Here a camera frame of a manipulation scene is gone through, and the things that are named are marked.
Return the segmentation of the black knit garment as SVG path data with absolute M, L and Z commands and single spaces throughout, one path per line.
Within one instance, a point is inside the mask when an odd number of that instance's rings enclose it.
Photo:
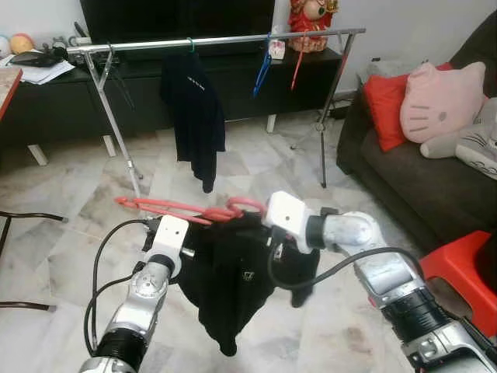
M 183 245 L 177 284 L 206 333 L 228 357 L 237 354 L 237 336 L 273 294 L 269 278 L 269 229 L 256 212 L 210 226 L 192 224 Z

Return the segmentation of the red clothes hanger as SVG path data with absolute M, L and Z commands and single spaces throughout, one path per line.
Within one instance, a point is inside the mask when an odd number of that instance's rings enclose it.
M 299 74 L 299 70 L 301 69 L 301 64 L 303 61 L 304 55 L 306 52 L 306 47 L 308 46 L 308 42 L 306 42 L 306 37 L 296 37 L 294 39 L 289 40 L 289 47 L 291 47 L 294 52 L 297 54 L 297 60 L 294 68 L 294 75 L 292 75 L 290 90 L 296 89 L 296 81 Z

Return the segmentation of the blue clothes hanger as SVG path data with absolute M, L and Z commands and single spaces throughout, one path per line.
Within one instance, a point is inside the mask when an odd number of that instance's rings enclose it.
M 267 35 L 266 39 L 264 39 L 264 53 L 263 53 L 262 64 L 260 64 L 258 74 L 256 74 L 255 81 L 253 82 L 253 87 L 252 87 L 253 99 L 255 99 L 259 95 L 259 90 L 262 88 L 264 79 L 266 79 L 267 74 L 269 74 L 269 67 L 271 65 L 271 53 L 269 52 L 270 42 L 271 42 L 271 35 L 269 34 Z

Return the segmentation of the dark brown fabric sofa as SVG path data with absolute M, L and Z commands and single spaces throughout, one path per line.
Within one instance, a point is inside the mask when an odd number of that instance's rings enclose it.
M 438 70 L 460 70 L 482 61 L 487 72 L 483 85 L 485 102 L 496 97 L 496 26 L 497 15 L 492 13 L 447 63 L 430 63 Z M 496 180 L 454 157 L 426 159 L 420 153 L 422 143 L 407 140 L 390 152 L 383 152 L 377 143 L 363 85 L 343 124 L 336 157 L 338 167 L 357 177 L 423 252 L 475 231 L 495 230 Z

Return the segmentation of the red plastic stool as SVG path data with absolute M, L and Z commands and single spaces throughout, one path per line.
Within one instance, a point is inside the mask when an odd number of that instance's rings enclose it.
M 468 303 L 471 320 L 486 337 L 497 336 L 496 242 L 475 231 L 420 259 L 425 279 L 443 278 Z

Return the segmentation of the pink Hello Kitty cushion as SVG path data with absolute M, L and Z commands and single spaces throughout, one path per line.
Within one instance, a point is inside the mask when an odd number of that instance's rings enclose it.
M 409 74 L 400 110 L 401 130 L 423 143 L 471 124 L 485 95 L 486 64 L 475 61 L 460 70 L 438 70 L 423 63 Z

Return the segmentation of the red cushion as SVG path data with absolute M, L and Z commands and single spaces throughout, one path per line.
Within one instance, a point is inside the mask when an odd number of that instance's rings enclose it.
M 408 75 L 370 75 L 369 81 L 363 85 L 363 96 L 366 97 L 370 117 L 377 132 L 377 143 L 383 152 L 390 152 L 407 141 L 400 118 L 407 81 Z

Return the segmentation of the grey speckled stone table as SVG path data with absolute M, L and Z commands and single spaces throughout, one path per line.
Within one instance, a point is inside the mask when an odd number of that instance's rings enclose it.
M 370 77 L 379 75 L 384 78 L 401 77 L 407 75 L 417 67 L 423 64 L 423 61 L 405 61 L 397 59 L 373 59 L 367 67 Z

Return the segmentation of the white tissue box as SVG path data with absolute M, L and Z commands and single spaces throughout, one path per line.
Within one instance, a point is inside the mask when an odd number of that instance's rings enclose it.
M 267 49 L 267 54 L 270 59 L 273 60 L 283 60 L 285 53 L 287 52 L 287 43 L 284 40 L 270 40 L 269 49 Z

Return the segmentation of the silver metal clothes rack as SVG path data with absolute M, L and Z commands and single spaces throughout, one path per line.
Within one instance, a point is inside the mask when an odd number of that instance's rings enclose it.
M 338 70 L 335 72 L 335 77 L 330 85 L 330 90 L 328 92 L 327 99 L 325 101 L 322 110 L 320 110 L 320 115 L 318 120 L 314 124 L 314 131 L 317 132 L 319 138 L 319 150 L 321 154 L 321 182 L 320 185 L 323 188 L 327 187 L 327 176 L 326 176 L 326 151 L 325 151 L 325 132 L 327 118 L 331 111 L 336 109 L 336 90 L 338 88 L 340 79 L 345 70 L 345 65 L 347 64 L 348 57 L 350 56 L 354 40 L 357 35 L 365 33 L 367 30 L 365 28 L 349 28 L 349 29 L 329 29 L 329 30 L 319 30 L 319 31 L 308 31 L 308 32 L 295 32 L 295 33 L 277 33 L 270 34 L 271 40 L 290 40 L 299 37 L 330 37 L 332 35 L 340 36 L 346 35 L 346 42 L 343 43 L 343 50 L 340 54 L 341 63 L 339 64 Z M 258 34 L 258 35 L 244 35 L 235 37 L 212 37 L 212 38 L 199 38 L 193 39 L 193 42 L 198 46 L 206 45 L 231 45 L 239 43 L 249 43 L 249 42 L 263 42 L 269 34 Z M 104 92 L 104 85 L 106 80 L 109 78 L 109 71 L 113 66 L 113 55 L 115 52 L 124 51 L 135 51 L 135 50 L 151 50 L 151 49 L 164 49 L 164 47 L 189 47 L 186 39 L 183 40 L 145 40 L 144 42 L 134 42 L 134 43 L 121 43 L 121 44 L 92 44 L 92 45 L 81 45 L 81 46 L 70 46 L 67 49 L 67 53 L 70 56 L 74 54 L 82 54 L 84 56 L 84 61 L 86 67 L 89 70 L 90 78 L 92 79 L 93 85 L 95 86 L 97 96 L 99 96 L 100 102 L 103 105 L 104 114 L 106 119 L 109 121 L 109 126 L 111 131 L 113 131 L 116 144 L 120 147 L 120 151 L 123 154 L 125 160 L 127 160 L 127 170 L 129 173 L 129 179 L 134 188 L 134 195 L 136 197 L 142 197 L 142 191 L 140 189 L 140 181 L 144 178 L 142 173 L 138 170 L 135 165 L 134 159 L 128 152 L 127 145 L 125 145 L 124 139 L 118 127 L 118 123 L 115 120 L 113 109 L 109 104 L 109 99 L 107 99 L 106 93 Z

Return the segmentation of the navy zip shirt with logo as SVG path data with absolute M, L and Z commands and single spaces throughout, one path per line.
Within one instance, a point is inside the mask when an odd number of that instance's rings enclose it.
M 217 177 L 217 153 L 226 150 L 224 111 L 199 55 L 163 59 L 159 95 L 174 128 L 177 160 L 188 162 L 209 194 Z

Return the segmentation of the black television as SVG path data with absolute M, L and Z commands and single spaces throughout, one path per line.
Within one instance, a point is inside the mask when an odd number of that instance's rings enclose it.
M 266 34 L 276 0 L 79 0 L 98 44 Z

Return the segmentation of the black TV cabinet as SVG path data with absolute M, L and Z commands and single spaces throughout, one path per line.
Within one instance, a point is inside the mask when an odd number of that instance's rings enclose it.
M 228 54 L 202 57 L 203 68 L 217 90 L 226 120 L 245 120 L 262 115 L 319 110 L 341 63 L 340 54 L 323 50 L 305 54 L 290 90 L 297 60 L 289 52 L 269 67 L 259 95 L 252 87 L 262 55 Z M 160 60 L 125 61 L 115 64 L 104 92 L 121 134 L 132 136 L 171 125 L 159 96 Z M 47 145 L 113 134 L 95 86 L 86 68 L 75 68 L 43 85 L 18 86 L 0 120 L 0 147 Z

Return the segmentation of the black flat pouch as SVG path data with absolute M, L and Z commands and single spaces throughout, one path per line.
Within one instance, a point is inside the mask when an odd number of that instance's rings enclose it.
M 64 63 L 67 57 L 68 53 L 64 49 L 56 49 L 53 53 L 28 51 L 14 54 L 9 63 L 27 65 L 27 67 L 50 68 L 53 65 Z

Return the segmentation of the orange round plush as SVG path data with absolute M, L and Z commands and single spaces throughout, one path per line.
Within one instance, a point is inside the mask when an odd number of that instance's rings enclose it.
M 33 52 L 35 50 L 34 40 L 25 33 L 11 35 L 9 38 L 9 46 L 12 54 Z

